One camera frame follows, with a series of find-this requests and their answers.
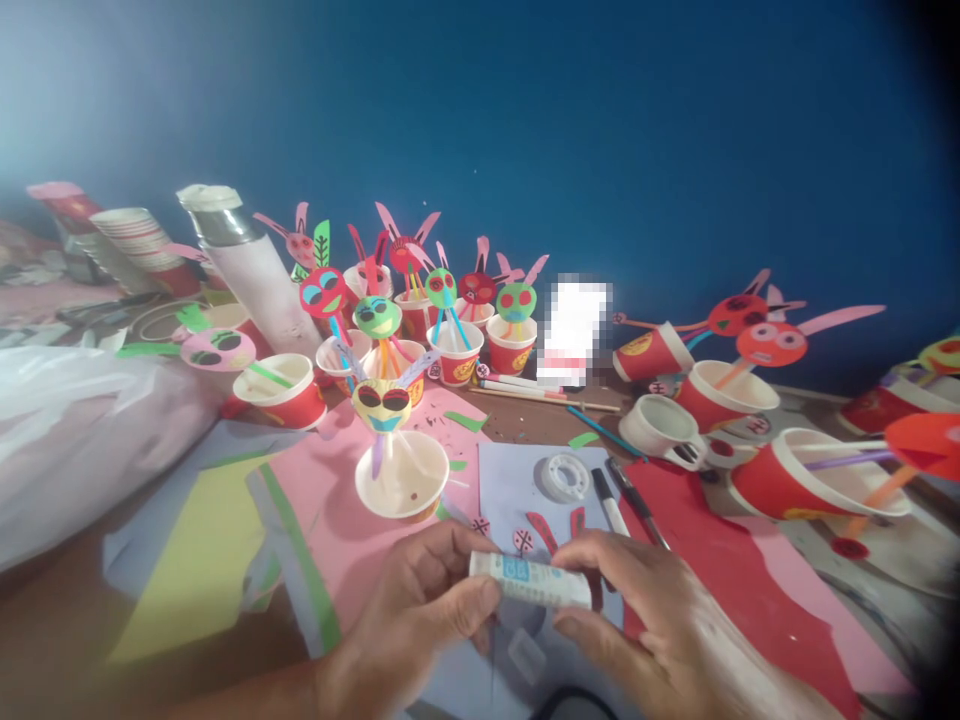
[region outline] pink paper sheet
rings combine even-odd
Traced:
[[[468,487],[448,483],[445,505],[453,504],[467,517],[480,508],[477,445],[490,442],[443,417],[448,411],[468,417],[482,413],[459,396],[440,387],[429,387],[423,401],[404,430],[417,430],[437,439],[450,460],[464,460],[467,467],[455,479]],[[271,461],[270,467],[293,506],[342,632],[350,629],[373,588],[383,556],[401,538],[430,522],[404,525],[384,520],[367,510],[354,489],[354,467],[373,443],[373,433],[356,415],[349,402],[330,411],[311,437]]]
[[[878,695],[916,692],[776,525],[764,518],[726,519],[749,531],[763,555],[767,571],[783,591],[808,613],[833,628],[837,652],[854,690]]]

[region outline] purple straw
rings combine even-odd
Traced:
[[[807,470],[826,470],[832,467],[843,467],[844,465],[856,465],[861,462],[878,462],[880,460],[891,460],[894,454],[889,450],[873,450],[868,453],[860,453],[845,458],[830,458],[829,460],[818,460],[815,463],[807,463],[804,467]]]

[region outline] glue stick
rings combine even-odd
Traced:
[[[579,573],[496,553],[470,553],[470,575],[489,575],[504,597],[544,607],[591,609],[590,583]]]

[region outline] hand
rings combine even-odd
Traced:
[[[678,555],[590,530],[553,564],[602,575],[646,626],[628,638],[601,614],[557,611],[558,632],[605,670],[650,720],[839,718],[816,691],[768,663]]]
[[[360,620],[318,666],[321,717],[388,717],[416,700],[446,648],[469,638],[480,654],[489,652],[500,586],[467,577],[473,550],[500,552],[453,520],[393,547]],[[324,700],[331,695],[343,702],[325,712],[334,710]]]

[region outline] green paper sheet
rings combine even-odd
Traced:
[[[577,450],[579,448],[582,448],[584,445],[589,445],[594,440],[599,440],[599,439],[600,439],[600,436],[597,435],[596,433],[588,432],[588,433],[584,433],[583,435],[577,435],[575,438],[570,440],[570,442],[568,442],[567,445]]]
[[[233,627],[243,578],[265,531],[244,478],[256,457],[204,470],[110,662],[127,662]]]

